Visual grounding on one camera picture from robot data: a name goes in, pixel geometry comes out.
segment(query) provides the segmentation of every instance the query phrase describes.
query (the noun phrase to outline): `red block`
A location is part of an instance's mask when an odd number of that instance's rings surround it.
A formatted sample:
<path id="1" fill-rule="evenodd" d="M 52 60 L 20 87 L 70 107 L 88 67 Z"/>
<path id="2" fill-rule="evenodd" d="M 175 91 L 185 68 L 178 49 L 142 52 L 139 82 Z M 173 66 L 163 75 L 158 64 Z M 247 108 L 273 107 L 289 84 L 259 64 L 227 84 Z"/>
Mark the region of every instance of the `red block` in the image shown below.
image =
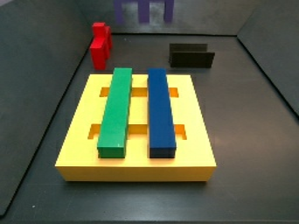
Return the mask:
<path id="1" fill-rule="evenodd" d="M 106 69 L 106 60 L 110 57 L 110 49 L 112 48 L 112 38 L 110 26 L 106 23 L 95 23 L 92 25 L 94 41 L 90 46 L 94 67 L 98 70 Z"/>

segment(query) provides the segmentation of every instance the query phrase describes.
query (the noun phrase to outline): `blue bar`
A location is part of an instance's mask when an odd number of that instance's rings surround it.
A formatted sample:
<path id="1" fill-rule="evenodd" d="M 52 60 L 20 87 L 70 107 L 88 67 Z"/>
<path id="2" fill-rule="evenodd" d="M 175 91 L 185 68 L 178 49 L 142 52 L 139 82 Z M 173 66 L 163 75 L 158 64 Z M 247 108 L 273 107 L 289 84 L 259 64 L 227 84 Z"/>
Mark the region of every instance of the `blue bar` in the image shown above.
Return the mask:
<path id="1" fill-rule="evenodd" d="M 150 158 L 175 158 L 174 115 L 166 70 L 149 69 Z"/>

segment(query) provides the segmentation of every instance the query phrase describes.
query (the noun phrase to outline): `gray wall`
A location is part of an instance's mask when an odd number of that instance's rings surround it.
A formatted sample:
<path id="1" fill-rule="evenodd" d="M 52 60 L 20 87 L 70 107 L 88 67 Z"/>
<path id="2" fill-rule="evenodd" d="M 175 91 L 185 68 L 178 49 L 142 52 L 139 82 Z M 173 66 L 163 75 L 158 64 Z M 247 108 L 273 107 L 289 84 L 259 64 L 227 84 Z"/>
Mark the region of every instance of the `gray wall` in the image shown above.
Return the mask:
<path id="1" fill-rule="evenodd" d="M 238 34 L 299 115 L 299 1 L 267 0 Z"/>
<path id="2" fill-rule="evenodd" d="M 263 0 L 175 0 L 173 23 L 165 23 L 165 6 L 151 3 L 151 23 L 139 24 L 136 3 L 124 3 L 126 23 L 115 20 L 112 0 L 76 0 L 92 24 L 104 21 L 114 33 L 190 33 L 211 35 L 238 35 L 253 10 Z"/>
<path id="3" fill-rule="evenodd" d="M 10 2 L 12 2 L 14 0 L 0 0 L 0 6 L 4 4 L 8 4 Z"/>
<path id="4" fill-rule="evenodd" d="M 91 41 L 72 0 L 0 7 L 0 215 L 15 195 Z"/>

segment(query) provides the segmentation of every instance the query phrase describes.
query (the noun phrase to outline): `green bar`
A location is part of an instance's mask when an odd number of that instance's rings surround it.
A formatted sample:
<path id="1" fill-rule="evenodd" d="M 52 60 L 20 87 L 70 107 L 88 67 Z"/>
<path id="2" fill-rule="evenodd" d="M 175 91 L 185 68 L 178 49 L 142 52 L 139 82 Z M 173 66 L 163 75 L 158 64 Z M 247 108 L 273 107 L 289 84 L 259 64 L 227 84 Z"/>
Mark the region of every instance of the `green bar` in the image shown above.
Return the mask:
<path id="1" fill-rule="evenodd" d="M 98 138 L 100 158 L 124 158 L 132 89 L 132 68 L 115 68 Z"/>

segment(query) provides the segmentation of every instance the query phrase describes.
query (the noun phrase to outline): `rectangular bar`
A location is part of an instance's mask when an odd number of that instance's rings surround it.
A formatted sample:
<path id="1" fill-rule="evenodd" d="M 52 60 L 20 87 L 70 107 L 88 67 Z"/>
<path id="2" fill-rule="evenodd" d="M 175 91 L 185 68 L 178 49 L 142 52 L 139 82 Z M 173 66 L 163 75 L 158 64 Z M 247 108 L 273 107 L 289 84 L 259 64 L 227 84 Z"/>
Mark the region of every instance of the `rectangular bar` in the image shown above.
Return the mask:
<path id="1" fill-rule="evenodd" d="M 138 0 L 138 20 L 141 24 L 150 23 L 150 0 Z"/>
<path id="2" fill-rule="evenodd" d="M 124 21 L 124 17 L 123 17 L 123 7 L 122 7 L 122 0 L 115 0 L 114 1 L 114 6 L 115 6 L 115 15 L 116 15 L 116 23 L 119 25 L 122 25 L 126 21 Z"/>
<path id="3" fill-rule="evenodd" d="M 166 23 L 174 21 L 174 0 L 165 0 L 163 21 Z"/>
<path id="4" fill-rule="evenodd" d="M 100 158 L 124 158 L 132 89 L 132 68 L 115 68 L 98 138 Z"/>
<path id="5" fill-rule="evenodd" d="M 175 158 L 174 115 L 166 70 L 149 69 L 150 158 Z"/>
<path id="6" fill-rule="evenodd" d="M 170 53 L 181 52 L 207 52 L 209 45 L 207 44 L 170 44 Z"/>
<path id="7" fill-rule="evenodd" d="M 171 67 L 211 68 L 215 52 L 173 52 Z"/>
<path id="8" fill-rule="evenodd" d="M 104 38 L 94 38 L 90 46 L 90 52 L 95 69 L 104 70 L 107 67 L 107 52 L 106 52 Z"/>

